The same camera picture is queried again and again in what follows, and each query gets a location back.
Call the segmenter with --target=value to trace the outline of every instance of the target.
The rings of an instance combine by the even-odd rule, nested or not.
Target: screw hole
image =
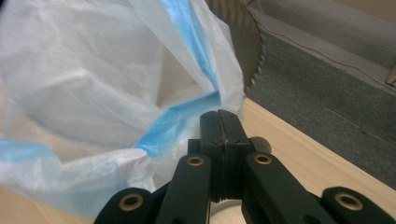
[[[187,164],[191,166],[200,166],[204,164],[204,160],[200,157],[191,157],[187,160]]]
[[[139,208],[143,204],[143,197],[140,194],[132,193],[125,195],[119,203],[119,208],[122,211],[130,212]]]
[[[360,211],[363,209],[363,203],[355,196],[348,193],[339,192],[335,194],[334,198],[339,204],[349,210]]]
[[[272,159],[268,156],[257,155],[254,157],[254,161],[262,165],[267,165],[272,162]]]

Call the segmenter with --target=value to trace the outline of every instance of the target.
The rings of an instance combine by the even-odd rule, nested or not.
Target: white plastic bag
[[[198,117],[234,113],[242,75],[204,1],[9,0],[0,185],[94,217],[131,186],[168,181]]]

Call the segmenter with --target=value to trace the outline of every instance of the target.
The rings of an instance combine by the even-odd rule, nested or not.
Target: blue trim
[[[163,0],[163,5],[201,71],[217,91],[219,86],[213,70],[210,45],[190,0]]]
[[[145,149],[150,157],[161,156],[166,149],[177,142],[189,122],[188,118],[203,114],[221,103],[210,45],[190,0],[162,1],[172,23],[215,91],[170,107],[154,122],[135,145],[137,148]]]
[[[0,139],[0,161],[23,162],[36,158],[56,157],[47,147],[31,142]]]
[[[189,122],[188,118],[203,114],[218,105],[219,93],[215,91],[184,104],[172,106],[154,122],[134,147],[146,150],[150,157],[161,156],[177,142]]]

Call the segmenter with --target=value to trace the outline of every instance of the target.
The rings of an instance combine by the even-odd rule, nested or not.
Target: wooden table
[[[261,136],[270,142],[277,156],[305,188],[317,195],[334,186],[354,189],[396,218],[396,191],[337,156],[310,137],[291,127],[249,99],[244,102],[243,125],[247,136]],[[215,215],[211,223],[231,223],[243,219],[232,208]],[[0,189],[0,223],[92,223],[46,205],[32,202],[7,189]]]

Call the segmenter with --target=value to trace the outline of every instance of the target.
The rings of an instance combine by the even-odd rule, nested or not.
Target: gray carpet
[[[396,189],[396,97],[266,35],[247,97]]]

